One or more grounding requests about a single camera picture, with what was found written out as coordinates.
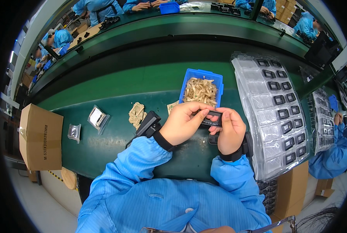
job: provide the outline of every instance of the left hand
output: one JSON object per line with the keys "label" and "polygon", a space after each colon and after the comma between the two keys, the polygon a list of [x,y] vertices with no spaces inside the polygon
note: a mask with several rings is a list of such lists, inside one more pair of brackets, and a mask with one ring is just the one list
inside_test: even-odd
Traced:
{"label": "left hand", "polygon": [[167,3],[168,1],[162,1],[162,0],[156,0],[155,2],[151,3],[152,7],[159,7],[161,3]]}
{"label": "left hand", "polygon": [[273,12],[269,12],[268,18],[269,18],[269,19],[273,19],[273,18],[274,18]]}
{"label": "left hand", "polygon": [[173,107],[159,132],[171,145],[179,145],[194,135],[210,110],[215,108],[195,101],[178,104]]}

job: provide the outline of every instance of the finger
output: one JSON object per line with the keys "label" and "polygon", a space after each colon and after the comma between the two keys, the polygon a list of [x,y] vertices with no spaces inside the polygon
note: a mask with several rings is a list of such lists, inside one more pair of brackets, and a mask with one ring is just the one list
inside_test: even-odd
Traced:
{"label": "finger", "polygon": [[234,132],[229,111],[225,111],[222,116],[222,128],[224,133]]}
{"label": "finger", "polygon": [[191,119],[188,124],[190,124],[193,128],[198,128],[199,125],[202,123],[203,119],[206,117],[206,115],[208,114],[209,110],[208,109],[204,109],[199,111],[199,113],[197,113],[193,119]]}

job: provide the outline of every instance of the black components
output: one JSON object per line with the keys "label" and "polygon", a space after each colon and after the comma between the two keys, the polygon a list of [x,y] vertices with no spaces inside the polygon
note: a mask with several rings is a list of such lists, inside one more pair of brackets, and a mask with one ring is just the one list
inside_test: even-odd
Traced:
{"label": "black components", "polygon": [[262,72],[263,72],[263,76],[264,76],[264,77],[268,77],[268,78],[271,78],[271,79],[276,78],[276,75],[274,74],[273,71],[270,71],[270,70],[262,70]]}
{"label": "black components", "polygon": [[303,146],[303,147],[299,147],[297,149],[297,155],[298,157],[301,157],[302,155],[304,155],[306,153],[306,146]]}
{"label": "black components", "polygon": [[256,59],[256,63],[259,67],[269,67],[268,61],[264,59]]}
{"label": "black components", "polygon": [[293,102],[294,100],[297,99],[297,98],[295,98],[294,93],[289,93],[286,95],[286,97],[287,97],[288,102]]}
{"label": "black components", "polygon": [[302,119],[295,119],[294,120],[294,128],[300,128],[303,126],[303,120]]}
{"label": "black components", "polygon": [[280,84],[278,82],[268,82],[268,87],[271,91],[281,90]]}
{"label": "black components", "polygon": [[285,164],[288,165],[292,162],[294,162],[296,156],[295,156],[295,152],[292,152],[291,154],[288,154],[285,156]]}
{"label": "black components", "polygon": [[273,100],[274,100],[274,103],[276,105],[280,105],[280,104],[285,104],[286,103],[285,98],[283,97],[283,95],[273,96]]}
{"label": "black components", "polygon": [[288,75],[283,70],[278,70],[277,71],[277,76],[278,77],[282,77],[282,78],[287,78],[288,77]]}
{"label": "black components", "polygon": [[297,105],[291,106],[291,114],[296,115],[299,113],[300,113],[299,106],[297,106]]}
{"label": "black components", "polygon": [[297,143],[298,144],[301,144],[302,142],[304,142],[306,140],[306,134],[305,133],[302,133],[302,134],[299,134],[297,136]]}
{"label": "black components", "polygon": [[211,145],[217,145],[219,135],[220,135],[220,132],[215,133],[215,135],[208,134],[208,143]]}
{"label": "black components", "polygon": [[211,116],[218,116],[218,120],[213,122],[207,118],[205,118],[203,121],[202,121],[202,124],[204,125],[209,125],[209,126],[216,126],[216,127],[221,127],[221,117],[223,115],[223,113],[221,112],[218,112],[218,111],[212,111],[210,110],[208,115],[211,115]]}
{"label": "black components", "polygon": [[277,114],[280,120],[289,118],[289,111],[287,109],[278,110]]}
{"label": "black components", "polygon": [[292,122],[291,121],[286,122],[285,124],[281,126],[281,129],[283,134],[287,134],[288,132],[292,130]]}
{"label": "black components", "polygon": [[115,17],[107,17],[105,19],[105,21],[103,21],[101,23],[101,27],[100,30],[106,30],[107,28],[109,28],[112,24],[117,23],[118,21],[120,21],[120,17],[119,16],[115,16]]}
{"label": "black components", "polygon": [[283,148],[285,151],[287,151],[288,149],[292,148],[294,146],[294,144],[295,144],[294,138],[291,137],[291,138],[289,138],[283,142]]}
{"label": "black components", "polygon": [[283,82],[283,83],[281,83],[281,86],[282,86],[284,91],[291,89],[291,84],[289,82]]}
{"label": "black components", "polygon": [[282,68],[281,63],[279,63],[278,61],[271,60],[271,61],[270,61],[270,64],[271,64],[271,66],[273,66],[273,67]]}

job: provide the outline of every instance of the cardboard carton stack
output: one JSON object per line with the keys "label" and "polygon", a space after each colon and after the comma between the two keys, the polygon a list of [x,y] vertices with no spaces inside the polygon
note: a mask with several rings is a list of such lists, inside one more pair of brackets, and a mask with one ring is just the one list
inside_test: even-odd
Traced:
{"label": "cardboard carton stack", "polygon": [[276,19],[288,24],[297,7],[295,0],[276,0]]}

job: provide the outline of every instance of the blue plastic bin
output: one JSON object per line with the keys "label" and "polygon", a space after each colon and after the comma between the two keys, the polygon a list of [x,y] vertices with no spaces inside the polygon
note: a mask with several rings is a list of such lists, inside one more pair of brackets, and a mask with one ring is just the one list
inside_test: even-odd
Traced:
{"label": "blue plastic bin", "polygon": [[200,78],[203,79],[203,77],[207,80],[214,80],[212,83],[216,85],[216,88],[218,89],[218,92],[216,93],[216,99],[217,102],[216,107],[220,107],[220,100],[221,96],[223,94],[224,84],[223,84],[223,76],[218,75],[215,73],[212,73],[211,71],[205,71],[205,70],[194,70],[194,69],[187,69],[184,82],[182,84],[180,98],[179,98],[179,104],[184,103],[184,94],[186,89],[186,83],[189,81],[190,78]]}
{"label": "blue plastic bin", "polygon": [[159,5],[160,13],[162,15],[164,14],[171,14],[171,13],[177,13],[180,11],[180,6],[177,2],[172,3],[161,3]]}
{"label": "blue plastic bin", "polygon": [[337,102],[337,98],[335,97],[335,95],[329,96],[329,102],[330,102],[332,109],[334,109],[335,111],[338,111],[338,102]]}

